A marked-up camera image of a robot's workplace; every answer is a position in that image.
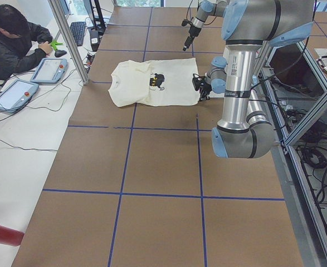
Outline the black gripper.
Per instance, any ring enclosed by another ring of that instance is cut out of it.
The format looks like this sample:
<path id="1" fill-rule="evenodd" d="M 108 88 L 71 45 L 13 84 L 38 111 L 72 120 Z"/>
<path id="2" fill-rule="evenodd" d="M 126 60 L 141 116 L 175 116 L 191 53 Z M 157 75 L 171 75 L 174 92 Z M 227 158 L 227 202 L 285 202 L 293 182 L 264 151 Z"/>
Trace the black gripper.
<path id="1" fill-rule="evenodd" d="M 198 86 L 200 93 L 199 101 L 210 100 L 210 92 L 212 91 L 211 85 L 205 81 L 201 81 Z"/>
<path id="2" fill-rule="evenodd" d="M 192 40 L 197 37 L 201 31 L 200 26 L 197 26 L 193 21 L 189 21 L 187 19 L 182 20 L 182 26 L 190 25 L 189 36 L 187 37 L 184 45 L 183 51 L 186 51 L 192 44 Z"/>

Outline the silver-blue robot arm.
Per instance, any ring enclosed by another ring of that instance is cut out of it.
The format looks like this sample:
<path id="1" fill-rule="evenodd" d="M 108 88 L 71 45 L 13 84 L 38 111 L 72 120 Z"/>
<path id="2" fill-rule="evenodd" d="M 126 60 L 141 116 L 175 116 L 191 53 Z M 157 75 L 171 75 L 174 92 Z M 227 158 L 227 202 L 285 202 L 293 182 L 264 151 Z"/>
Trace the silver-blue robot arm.
<path id="1" fill-rule="evenodd" d="M 256 52 L 306 39 L 313 26 L 314 1 L 228 1 L 221 37 L 227 67 L 211 73 L 211 87 L 224 94 L 222 118 L 212 129 L 214 153 L 224 158 L 258 158 L 274 143 L 274 128 L 252 90 Z"/>
<path id="2" fill-rule="evenodd" d="M 188 37 L 183 45 L 183 51 L 186 51 L 194 39 L 199 36 L 201 29 L 206 25 L 206 20 L 209 16 L 223 17 L 225 9 L 228 7 L 229 1 L 202 1 L 198 5 L 196 15 L 191 19 L 183 19 L 182 26 L 190 25 Z"/>

